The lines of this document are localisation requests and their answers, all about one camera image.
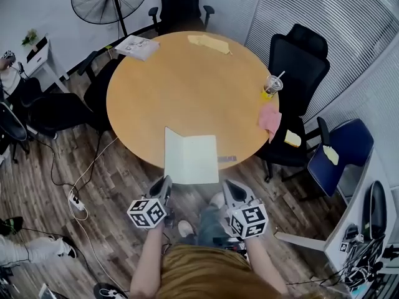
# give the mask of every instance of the table top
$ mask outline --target table top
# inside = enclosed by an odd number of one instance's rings
[[[377,180],[380,181],[384,187],[385,200],[387,202],[387,229],[385,230],[383,248],[387,246],[389,238],[392,234],[393,226],[395,225],[397,219],[397,212],[387,176],[384,173],[383,166],[377,152],[375,149],[373,149],[366,162],[362,177],[357,184],[355,193],[353,194],[348,207],[346,208],[338,225],[326,240],[325,254],[328,256],[329,260],[337,271],[342,269],[347,258],[347,254],[345,252],[339,251],[339,246],[344,238],[345,231],[352,223],[357,224],[359,227],[362,226],[364,197],[366,192],[370,189],[372,183]],[[365,292],[369,286],[369,284],[366,284],[366,287],[363,288],[363,292]],[[355,295],[353,297],[361,298],[362,296]]]
[[[258,125],[261,90],[270,74],[241,44],[222,54],[176,32],[155,38],[160,48],[145,62],[125,57],[112,76],[107,113],[119,140],[139,158],[164,167],[165,127],[181,136],[216,135],[219,163],[228,168],[252,156],[269,138]],[[276,107],[278,96],[271,100]]]
[[[37,54],[26,64],[24,65],[24,70],[27,76],[33,74],[47,59],[49,58],[49,47],[50,41],[47,41],[45,46],[38,51]]]

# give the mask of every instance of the round wooden table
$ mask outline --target round wooden table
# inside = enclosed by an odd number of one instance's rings
[[[218,156],[253,155],[269,138],[258,125],[261,90],[269,71],[250,50],[229,42],[222,54],[176,32],[155,38],[160,48],[145,62],[124,58],[112,75],[107,112],[120,141],[144,161],[164,167],[165,127],[180,134],[216,135]],[[272,102],[278,107],[278,96]]]

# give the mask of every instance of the open notebook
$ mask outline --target open notebook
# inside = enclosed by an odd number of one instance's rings
[[[165,128],[165,176],[176,184],[219,182],[214,135],[183,137]]]

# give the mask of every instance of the person's hand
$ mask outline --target person's hand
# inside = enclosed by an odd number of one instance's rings
[[[0,71],[6,70],[11,65],[12,65],[12,59],[5,59],[4,57],[0,58]]]

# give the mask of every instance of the baseboard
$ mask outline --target baseboard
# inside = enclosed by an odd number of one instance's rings
[[[150,26],[148,26],[148,27],[141,28],[140,30],[137,30],[137,31],[135,31],[135,32],[129,33],[129,35],[133,34],[133,35],[137,36],[137,35],[139,35],[139,34],[143,34],[143,33],[147,32],[147,31],[149,31],[149,30],[152,30],[152,29],[155,29],[155,25],[154,25],[154,24],[152,24],[152,25],[150,25]],[[112,42],[112,43],[109,43],[109,45],[111,45],[112,47],[115,47],[116,45],[118,45],[119,43],[121,43],[121,41],[124,40],[124,38],[125,38],[125,37],[121,37],[120,39],[118,39],[118,40],[116,40],[116,41],[114,41],[114,42]],[[99,56],[100,54],[103,54],[105,51],[107,51],[106,48],[104,48],[104,47],[101,48],[101,49],[99,50],[97,56]],[[81,65],[82,63],[83,63],[83,61],[79,62],[77,65],[75,65],[73,68],[71,68],[71,69],[67,72],[68,75],[72,75],[74,72],[78,71],[78,69],[79,69],[79,67],[80,67],[80,65]],[[62,77],[60,78],[60,81],[61,81],[61,82],[65,81],[65,77],[62,76]],[[57,84],[53,83],[52,85],[50,85],[50,86],[47,88],[47,90],[44,91],[44,93],[49,93],[49,92],[53,91],[56,87],[57,87]]]

